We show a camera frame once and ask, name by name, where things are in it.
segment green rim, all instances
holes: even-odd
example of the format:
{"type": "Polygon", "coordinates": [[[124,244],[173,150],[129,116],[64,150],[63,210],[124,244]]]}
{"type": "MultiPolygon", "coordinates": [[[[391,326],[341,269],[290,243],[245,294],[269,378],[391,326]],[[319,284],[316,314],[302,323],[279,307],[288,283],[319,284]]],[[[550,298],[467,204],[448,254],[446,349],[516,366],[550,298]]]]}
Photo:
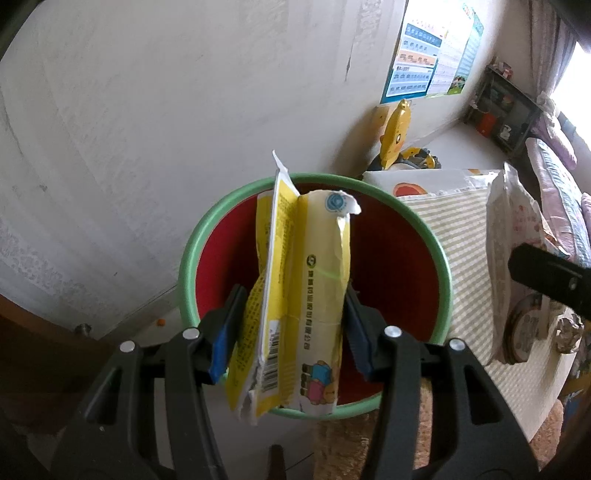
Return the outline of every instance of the green rim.
{"type": "MultiPolygon", "coordinates": [[[[290,177],[296,185],[299,183],[320,183],[364,193],[396,210],[413,226],[427,245],[435,263],[439,280],[439,311],[437,312],[437,321],[430,342],[443,343],[452,319],[452,274],[441,244],[420,217],[403,204],[403,202],[400,202],[400,200],[379,190],[373,185],[359,180],[327,173],[295,173],[290,174],[290,177]]],[[[271,190],[274,182],[275,178],[270,177],[249,183],[238,190],[234,190],[217,202],[200,220],[195,230],[193,230],[189,242],[185,247],[178,274],[178,286],[181,295],[179,299],[181,318],[186,326],[197,326],[199,324],[199,315],[197,314],[197,304],[195,301],[195,272],[197,271],[201,251],[209,235],[218,222],[238,203],[253,195],[271,190]]],[[[320,418],[337,420],[361,415],[362,413],[367,413],[378,408],[380,399],[381,394],[377,394],[354,403],[339,405],[336,407],[334,413],[320,418]]],[[[318,419],[318,417],[311,417],[306,413],[290,408],[274,408],[271,412],[292,419],[318,419]]]]}

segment blue circular logo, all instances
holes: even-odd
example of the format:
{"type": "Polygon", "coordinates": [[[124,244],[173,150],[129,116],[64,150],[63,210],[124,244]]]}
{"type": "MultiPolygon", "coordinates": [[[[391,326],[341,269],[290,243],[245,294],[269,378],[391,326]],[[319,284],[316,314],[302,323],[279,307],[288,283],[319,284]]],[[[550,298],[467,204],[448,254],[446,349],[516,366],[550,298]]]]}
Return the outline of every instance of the blue circular logo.
{"type": "Polygon", "coordinates": [[[345,206],[345,198],[340,193],[331,193],[326,199],[326,209],[329,212],[340,212],[345,206]]]}

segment yellow duck toy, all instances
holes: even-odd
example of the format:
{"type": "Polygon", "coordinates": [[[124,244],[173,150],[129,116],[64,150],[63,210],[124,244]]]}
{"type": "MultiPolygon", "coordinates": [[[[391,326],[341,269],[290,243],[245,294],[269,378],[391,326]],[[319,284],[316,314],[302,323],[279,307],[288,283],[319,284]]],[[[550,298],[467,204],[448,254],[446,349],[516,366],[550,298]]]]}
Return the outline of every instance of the yellow duck toy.
{"type": "Polygon", "coordinates": [[[441,168],[437,157],[431,155],[429,150],[409,147],[401,152],[410,118],[410,103],[402,99],[390,116],[384,134],[379,138],[382,145],[368,171],[387,170],[395,163],[404,163],[413,168],[441,168]]]}

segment yellow package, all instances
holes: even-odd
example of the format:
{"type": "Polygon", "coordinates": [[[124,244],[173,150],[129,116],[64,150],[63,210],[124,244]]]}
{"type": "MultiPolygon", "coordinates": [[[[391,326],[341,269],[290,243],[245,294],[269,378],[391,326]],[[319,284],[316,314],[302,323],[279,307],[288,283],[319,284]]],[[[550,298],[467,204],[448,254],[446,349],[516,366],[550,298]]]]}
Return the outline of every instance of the yellow package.
{"type": "Polygon", "coordinates": [[[231,409],[251,423],[274,407],[312,415],[336,405],[343,299],[349,281],[349,215],[361,210],[344,192],[300,196],[287,169],[257,198],[261,273],[230,361],[231,409]]]}

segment brown plush fabric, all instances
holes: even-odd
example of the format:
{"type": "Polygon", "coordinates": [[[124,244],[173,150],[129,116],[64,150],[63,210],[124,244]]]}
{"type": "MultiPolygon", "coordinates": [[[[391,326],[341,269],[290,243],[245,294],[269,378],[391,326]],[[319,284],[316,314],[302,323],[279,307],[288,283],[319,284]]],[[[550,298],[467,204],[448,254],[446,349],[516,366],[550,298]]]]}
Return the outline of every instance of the brown plush fabric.
{"type": "MultiPolygon", "coordinates": [[[[415,468],[428,464],[432,411],[430,384],[423,380],[415,468]]],[[[365,463],[377,418],[377,411],[373,411],[351,419],[319,422],[314,449],[314,480],[357,480],[365,463]]],[[[530,443],[540,467],[556,453],[562,418],[562,403],[557,400],[530,443]]]]}

